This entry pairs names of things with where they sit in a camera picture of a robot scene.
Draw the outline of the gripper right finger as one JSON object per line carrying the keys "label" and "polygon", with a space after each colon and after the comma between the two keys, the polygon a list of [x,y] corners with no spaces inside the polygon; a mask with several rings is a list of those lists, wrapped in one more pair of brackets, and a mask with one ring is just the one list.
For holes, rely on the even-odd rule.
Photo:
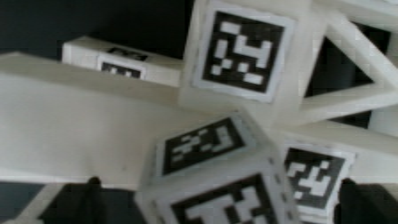
{"label": "gripper right finger", "polygon": [[398,224],[398,183],[341,181],[334,224]]}

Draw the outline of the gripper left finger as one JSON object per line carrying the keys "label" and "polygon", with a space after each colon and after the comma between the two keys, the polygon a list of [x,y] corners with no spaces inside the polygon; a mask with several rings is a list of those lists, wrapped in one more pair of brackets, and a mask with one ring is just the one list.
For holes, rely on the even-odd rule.
{"label": "gripper left finger", "polygon": [[48,184],[11,224],[137,224],[133,192],[85,183]]}

